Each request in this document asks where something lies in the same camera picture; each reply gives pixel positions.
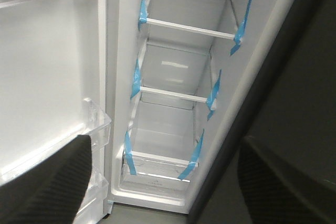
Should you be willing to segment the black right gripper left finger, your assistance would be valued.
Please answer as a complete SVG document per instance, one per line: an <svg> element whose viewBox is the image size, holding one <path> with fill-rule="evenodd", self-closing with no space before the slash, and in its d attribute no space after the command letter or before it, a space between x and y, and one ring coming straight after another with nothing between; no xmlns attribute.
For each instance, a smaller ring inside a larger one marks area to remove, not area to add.
<svg viewBox="0 0 336 224"><path fill-rule="evenodd" d="M73 223L92 173L89 135L1 186L1 223Z"/></svg>

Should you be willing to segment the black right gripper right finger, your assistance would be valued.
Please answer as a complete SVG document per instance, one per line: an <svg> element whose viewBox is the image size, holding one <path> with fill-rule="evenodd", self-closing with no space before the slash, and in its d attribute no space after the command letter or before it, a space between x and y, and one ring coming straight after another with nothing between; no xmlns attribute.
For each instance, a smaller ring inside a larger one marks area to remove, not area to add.
<svg viewBox="0 0 336 224"><path fill-rule="evenodd" d="M335 223L335 191L254 137L241 141L237 175L252 223Z"/></svg>

